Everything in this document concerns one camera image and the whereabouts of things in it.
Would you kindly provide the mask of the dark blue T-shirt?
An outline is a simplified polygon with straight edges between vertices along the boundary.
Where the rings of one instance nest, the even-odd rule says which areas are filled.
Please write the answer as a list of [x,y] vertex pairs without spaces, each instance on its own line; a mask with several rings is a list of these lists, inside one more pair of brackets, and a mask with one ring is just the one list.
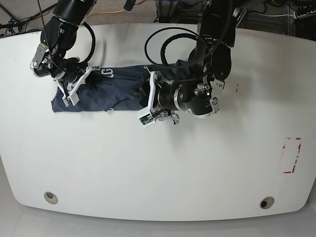
[[167,80],[177,82],[190,79],[188,69],[167,70],[154,65],[137,65],[121,68],[101,68],[92,71],[86,83],[77,90],[79,102],[66,106],[63,93],[57,90],[51,101],[52,111],[57,112],[99,112],[138,111],[148,105],[150,73],[159,71]]

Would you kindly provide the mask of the black tripod stand legs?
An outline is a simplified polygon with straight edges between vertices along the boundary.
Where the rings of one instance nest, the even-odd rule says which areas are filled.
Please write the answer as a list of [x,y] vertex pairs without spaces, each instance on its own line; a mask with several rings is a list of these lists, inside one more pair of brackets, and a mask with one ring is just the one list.
[[56,5],[57,4],[55,3],[32,16],[17,19],[1,4],[0,9],[9,17],[9,21],[6,24],[0,25],[0,37],[4,38],[26,33],[27,26],[30,22],[39,19],[41,16],[46,16]]

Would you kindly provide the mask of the red tape rectangle marking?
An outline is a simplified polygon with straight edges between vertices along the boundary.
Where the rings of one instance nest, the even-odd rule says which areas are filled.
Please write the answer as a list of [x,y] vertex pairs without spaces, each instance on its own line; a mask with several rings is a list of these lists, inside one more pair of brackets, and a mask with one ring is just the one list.
[[301,145],[302,138],[286,137],[282,147],[280,160],[280,170],[282,174],[291,174],[295,171]]

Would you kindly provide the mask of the white power strip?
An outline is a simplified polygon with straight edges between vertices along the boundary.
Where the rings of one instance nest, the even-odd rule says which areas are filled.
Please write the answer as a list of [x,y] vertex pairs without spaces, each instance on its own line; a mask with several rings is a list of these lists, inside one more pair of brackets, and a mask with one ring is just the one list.
[[293,14],[295,19],[304,19],[307,17],[315,16],[316,9],[315,8],[299,8]]

